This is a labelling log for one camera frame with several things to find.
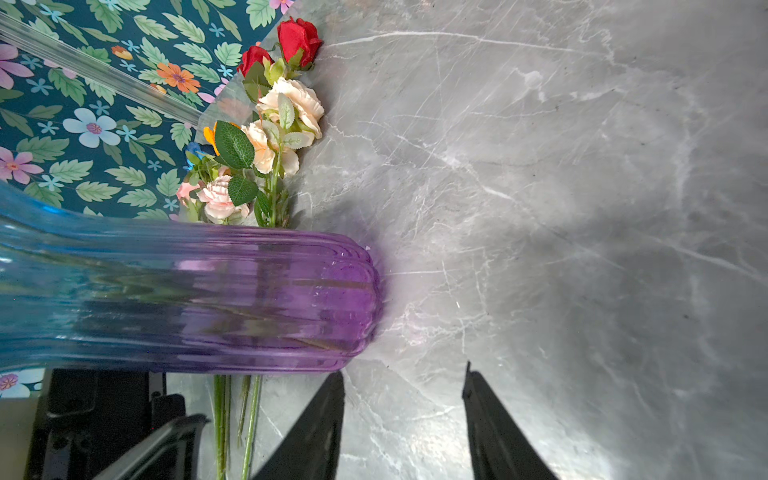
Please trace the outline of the artificial flower bunch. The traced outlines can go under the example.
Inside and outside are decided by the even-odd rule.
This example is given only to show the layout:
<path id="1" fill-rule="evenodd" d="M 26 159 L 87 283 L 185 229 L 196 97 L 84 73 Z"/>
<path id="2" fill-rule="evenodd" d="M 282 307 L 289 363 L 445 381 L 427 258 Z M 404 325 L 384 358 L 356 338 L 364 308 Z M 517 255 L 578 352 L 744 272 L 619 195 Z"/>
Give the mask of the artificial flower bunch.
<path id="1" fill-rule="evenodd" d="M 249 122 L 217 121 L 203 131 L 205 145 L 188 147 L 189 173 L 176 196 L 185 220 L 218 225 L 285 228 L 290 223 L 284 181 L 300 167 L 298 150 L 322 135 L 324 109 L 299 82 L 323 41 L 301 18 L 277 26 L 272 50 L 254 45 L 237 67 L 253 105 Z"/>

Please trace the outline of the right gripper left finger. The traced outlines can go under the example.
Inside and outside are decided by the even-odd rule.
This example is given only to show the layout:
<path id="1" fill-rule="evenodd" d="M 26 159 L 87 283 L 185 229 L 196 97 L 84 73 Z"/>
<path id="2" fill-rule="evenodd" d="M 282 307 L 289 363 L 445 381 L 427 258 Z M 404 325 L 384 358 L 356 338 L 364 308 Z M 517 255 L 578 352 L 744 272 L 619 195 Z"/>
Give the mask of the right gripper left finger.
<path id="1" fill-rule="evenodd" d="M 344 420 L 345 389 L 340 372 L 331 373 L 255 479 L 319 479 L 337 476 Z"/>

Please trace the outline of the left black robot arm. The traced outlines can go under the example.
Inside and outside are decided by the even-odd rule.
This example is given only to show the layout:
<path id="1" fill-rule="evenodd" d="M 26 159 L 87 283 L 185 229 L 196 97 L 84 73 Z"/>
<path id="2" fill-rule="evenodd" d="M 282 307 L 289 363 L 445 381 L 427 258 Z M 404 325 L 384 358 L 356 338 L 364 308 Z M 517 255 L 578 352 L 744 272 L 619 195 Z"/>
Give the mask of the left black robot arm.
<path id="1" fill-rule="evenodd" d="M 44 383 L 28 479 L 195 479 L 208 419 L 155 372 L 55 369 Z"/>

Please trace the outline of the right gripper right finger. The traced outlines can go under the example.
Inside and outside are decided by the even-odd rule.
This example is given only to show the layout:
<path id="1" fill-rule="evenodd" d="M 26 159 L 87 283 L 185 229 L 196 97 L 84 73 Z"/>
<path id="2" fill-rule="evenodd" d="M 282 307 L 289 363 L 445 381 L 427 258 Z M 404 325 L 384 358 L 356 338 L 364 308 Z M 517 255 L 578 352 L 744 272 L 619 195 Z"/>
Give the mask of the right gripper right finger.
<path id="1" fill-rule="evenodd" d="M 475 479 L 558 479 L 470 362 L 466 367 L 462 399 Z"/>

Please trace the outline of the purple blue glass vase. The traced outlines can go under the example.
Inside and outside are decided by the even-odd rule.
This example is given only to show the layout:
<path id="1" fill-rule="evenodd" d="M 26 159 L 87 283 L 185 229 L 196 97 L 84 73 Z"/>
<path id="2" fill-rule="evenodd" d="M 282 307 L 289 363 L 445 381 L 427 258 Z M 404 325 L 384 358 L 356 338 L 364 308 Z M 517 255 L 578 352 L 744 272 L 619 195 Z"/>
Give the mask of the purple blue glass vase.
<path id="1" fill-rule="evenodd" d="M 330 372 L 381 307 L 342 235 L 86 216 L 1 189 L 5 369 Z"/>

